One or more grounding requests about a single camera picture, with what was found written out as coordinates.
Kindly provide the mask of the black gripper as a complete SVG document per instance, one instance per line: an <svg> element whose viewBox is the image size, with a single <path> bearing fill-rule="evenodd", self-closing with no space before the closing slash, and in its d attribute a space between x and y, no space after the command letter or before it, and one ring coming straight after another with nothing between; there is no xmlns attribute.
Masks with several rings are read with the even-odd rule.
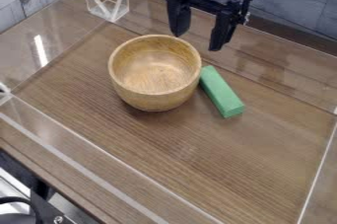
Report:
<svg viewBox="0 0 337 224"><path fill-rule="evenodd" d="M253 0L188 0L195 8L216 14L216 24L211 33L209 50L217 51L231 40L237 24L245 24ZM191 8L185 0L167 0L168 24L172 34L180 37L189 29Z"/></svg>

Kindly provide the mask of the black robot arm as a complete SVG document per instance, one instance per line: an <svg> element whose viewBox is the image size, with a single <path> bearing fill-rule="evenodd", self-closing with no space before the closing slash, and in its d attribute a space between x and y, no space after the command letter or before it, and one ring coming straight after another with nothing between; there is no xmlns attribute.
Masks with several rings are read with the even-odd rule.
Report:
<svg viewBox="0 0 337 224"><path fill-rule="evenodd" d="M249 21L249 7L253 0L167 0L169 30L176 37L191 27L191 9L196 8L216 17L211 32L211 51L217 51L228 43L239 25Z"/></svg>

